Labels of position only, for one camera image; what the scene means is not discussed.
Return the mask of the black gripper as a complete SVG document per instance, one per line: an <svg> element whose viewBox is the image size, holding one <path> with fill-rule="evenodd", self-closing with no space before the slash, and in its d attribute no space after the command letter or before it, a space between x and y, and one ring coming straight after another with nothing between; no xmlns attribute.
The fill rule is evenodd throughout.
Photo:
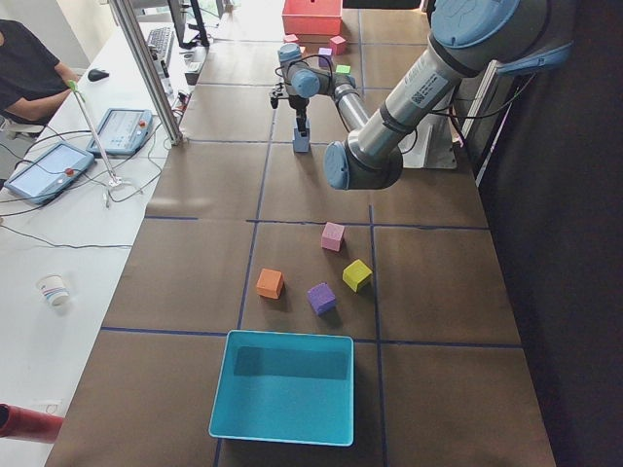
<svg viewBox="0 0 623 467"><path fill-rule="evenodd" d="M296 111L296 129L300 137L308 137L310 129L308 125L307 107L309 100L299 95L288 96L289 106Z"/></svg>

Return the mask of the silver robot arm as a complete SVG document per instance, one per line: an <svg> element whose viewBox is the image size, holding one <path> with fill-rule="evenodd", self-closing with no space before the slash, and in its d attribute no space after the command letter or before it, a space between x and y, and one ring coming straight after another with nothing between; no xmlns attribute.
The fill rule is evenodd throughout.
<svg viewBox="0 0 623 467"><path fill-rule="evenodd" d="M311 97L332 98L348 129L331 143L324 174L336 190L378 190L401 175L400 142L465 78L490 62L507 75L539 73L569 56L577 4L574 1L437 1L427 46L373 114L368 115L351 75L309 66L296 44L277 52L280 77L270 93L276 107L287 100L300 131L307 129Z"/></svg>

